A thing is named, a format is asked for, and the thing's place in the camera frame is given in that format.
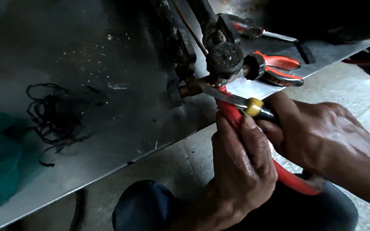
dark trousers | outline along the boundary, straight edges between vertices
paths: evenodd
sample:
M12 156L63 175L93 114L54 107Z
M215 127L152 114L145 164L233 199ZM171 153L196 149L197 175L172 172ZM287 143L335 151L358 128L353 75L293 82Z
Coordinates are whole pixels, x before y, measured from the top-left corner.
M129 186L113 213L115 231L161 231L182 211L181 203L155 181ZM306 196L277 182L271 198L227 230L351 231L358 221L352 201L332 183L323 193Z

black string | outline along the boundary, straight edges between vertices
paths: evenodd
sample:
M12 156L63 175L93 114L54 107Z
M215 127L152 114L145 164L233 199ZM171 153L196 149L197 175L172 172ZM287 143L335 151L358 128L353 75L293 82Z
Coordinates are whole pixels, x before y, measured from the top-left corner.
M47 87L54 92L39 99L30 94L34 87ZM53 83L39 83L29 85L26 93L28 97L34 100L29 104L27 113L37 125L34 128L35 132L44 143L52 145L44 152L55 148L55 153L58 153L66 146L75 142L82 142L90 137L90 135L78 137L82 130L81 118L73 112L72 101L65 99L65 96L69 93L68 89ZM60 108L61 104L69 105L69 107Z

yellow band on knife handle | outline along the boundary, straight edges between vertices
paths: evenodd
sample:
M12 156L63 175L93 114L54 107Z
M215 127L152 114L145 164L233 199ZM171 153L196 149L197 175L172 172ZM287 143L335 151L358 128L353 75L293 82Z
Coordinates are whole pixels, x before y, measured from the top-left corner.
M263 101L255 98L249 98L247 104L248 108L245 109L244 112L252 117L255 117L260 113L263 105L264 105Z

knife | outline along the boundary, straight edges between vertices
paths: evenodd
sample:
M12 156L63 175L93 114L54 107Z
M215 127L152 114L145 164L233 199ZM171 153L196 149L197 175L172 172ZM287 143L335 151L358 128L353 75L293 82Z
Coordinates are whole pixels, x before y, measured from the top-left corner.
M205 83L199 83L199 86L204 93L216 99L235 105L235 107L237 107L239 110L257 120L267 120L275 124L279 124L279 118L277 117L276 113L272 109L264 107L264 102L259 99L246 99L237 95L223 93L216 88L206 85Z

stainless steel table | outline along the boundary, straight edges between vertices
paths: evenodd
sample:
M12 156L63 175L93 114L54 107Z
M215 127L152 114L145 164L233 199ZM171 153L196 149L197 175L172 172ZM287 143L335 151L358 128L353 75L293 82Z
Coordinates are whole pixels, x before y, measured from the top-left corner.
M191 26L201 36L185 1ZM258 1L212 0L216 12L257 17ZM94 132L62 154L49 155L55 167L39 167L18 192L0 206L0 227L101 179L214 122L216 105L200 94L170 107L166 83L173 68L163 54L158 29L138 10L137 1L0 0L0 111L28 118L28 85L56 83L84 95L86 85L106 94L106 104L88 107L83 124ZM207 75L198 47L197 77ZM370 46L369 41L333 46L307 44L316 63L293 73L302 77ZM268 55L301 60L290 43L271 38L243 40L245 54L259 49ZM228 86L244 97L265 98L281 90L239 79Z

